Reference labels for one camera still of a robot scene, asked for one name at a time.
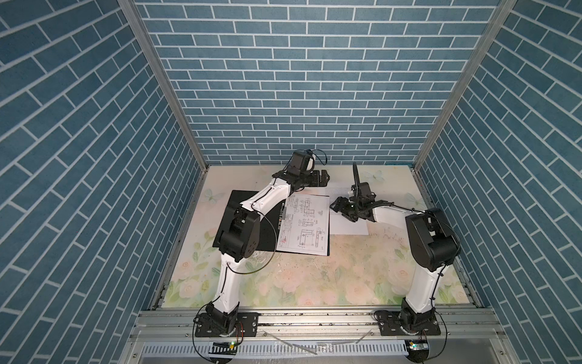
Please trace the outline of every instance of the metal bracket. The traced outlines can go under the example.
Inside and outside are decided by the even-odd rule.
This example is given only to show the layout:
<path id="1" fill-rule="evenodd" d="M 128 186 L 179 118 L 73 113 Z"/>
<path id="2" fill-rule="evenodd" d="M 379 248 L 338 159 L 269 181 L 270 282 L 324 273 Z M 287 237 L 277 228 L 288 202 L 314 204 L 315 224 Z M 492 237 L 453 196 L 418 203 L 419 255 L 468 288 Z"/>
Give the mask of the metal bracket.
<path id="1" fill-rule="evenodd" d="M 380 335 L 382 336 L 403 336 L 403 335 L 413 335 L 418 336 L 417 333 L 410 334 L 402 328 L 400 325 L 400 311 L 386 311 L 378 310 L 374 312 L 374 318 L 378 321 L 378 327 L 380 328 Z M 429 324 L 424 330 L 426 336 L 440 336 L 441 329 L 438 326 L 437 319 Z"/>
<path id="2" fill-rule="evenodd" d="M 243 333 L 245 337 L 256 337 L 257 336 L 257 325 L 258 325 L 258 313 L 257 312 L 239 312 L 236 315 L 236 320 L 243 325 Z M 210 318 L 208 313 L 204 312 L 200 314 L 200 319 L 198 320 L 198 325 L 196 326 L 195 337 L 221 337 L 210 330 Z"/>

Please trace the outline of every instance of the blue brick wallpaper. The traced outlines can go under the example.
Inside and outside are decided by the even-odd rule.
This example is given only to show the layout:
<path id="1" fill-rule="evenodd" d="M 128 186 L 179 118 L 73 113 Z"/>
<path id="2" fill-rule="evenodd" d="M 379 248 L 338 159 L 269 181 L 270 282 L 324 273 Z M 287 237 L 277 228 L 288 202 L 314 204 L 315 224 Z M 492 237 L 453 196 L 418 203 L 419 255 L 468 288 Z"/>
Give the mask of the blue brick wallpaper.
<path id="1" fill-rule="evenodd" d="M 498 0 L 138 0 L 212 164 L 409 164 Z"/>
<path id="2" fill-rule="evenodd" d="M 0 2 L 0 363 L 109 363 L 200 173 L 115 0 Z"/>
<path id="3" fill-rule="evenodd" d="M 523 362 L 581 362 L 581 19 L 517 1 L 421 168 Z"/>

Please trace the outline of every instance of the white paper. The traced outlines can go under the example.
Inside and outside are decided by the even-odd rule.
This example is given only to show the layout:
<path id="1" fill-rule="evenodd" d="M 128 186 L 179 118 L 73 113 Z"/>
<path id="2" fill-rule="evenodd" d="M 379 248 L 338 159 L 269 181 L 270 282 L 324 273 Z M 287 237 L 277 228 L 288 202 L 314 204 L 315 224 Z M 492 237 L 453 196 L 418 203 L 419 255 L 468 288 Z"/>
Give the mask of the white paper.
<path id="1" fill-rule="evenodd" d="M 277 250 L 328 254 L 329 197 L 293 194 L 287 198 Z"/>
<path id="2" fill-rule="evenodd" d="M 320 193 L 329 196 L 329 202 L 333 203 L 338 197 L 349 197 L 351 188 L 352 186 L 349 184 L 331 182 L 328 183 L 327 187 L 317 189 L 323 190 Z M 368 235 L 368 225 L 362 218 L 356 222 L 351 222 L 341 213 L 329 210 L 329 233 L 331 235 Z"/>

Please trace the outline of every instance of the floral tablecloth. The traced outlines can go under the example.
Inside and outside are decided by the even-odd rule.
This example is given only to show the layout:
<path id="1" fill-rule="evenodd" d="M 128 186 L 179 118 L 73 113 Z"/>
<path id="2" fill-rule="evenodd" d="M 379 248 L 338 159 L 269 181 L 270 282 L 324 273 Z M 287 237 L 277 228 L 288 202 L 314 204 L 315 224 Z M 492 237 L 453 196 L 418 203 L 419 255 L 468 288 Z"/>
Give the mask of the floral tablecloth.
<path id="1" fill-rule="evenodd" d="M 281 166 L 212 166 L 178 257 L 163 308 L 200 307 L 218 285 L 220 252 L 214 235 L 233 189 L 260 190 Z M 331 182 L 353 183 L 352 166 L 329 165 Z M 377 199 L 425 208 L 407 166 L 359 166 Z M 307 188 L 302 193 L 309 193 Z M 258 273 L 245 275 L 240 305 L 254 307 L 399 305 L 414 274 L 405 230 L 367 221 L 369 235 L 331 235 L 330 255 L 276 253 Z M 261 267 L 270 252 L 255 252 L 246 270 Z M 437 303 L 468 303 L 454 269 L 441 279 Z"/>

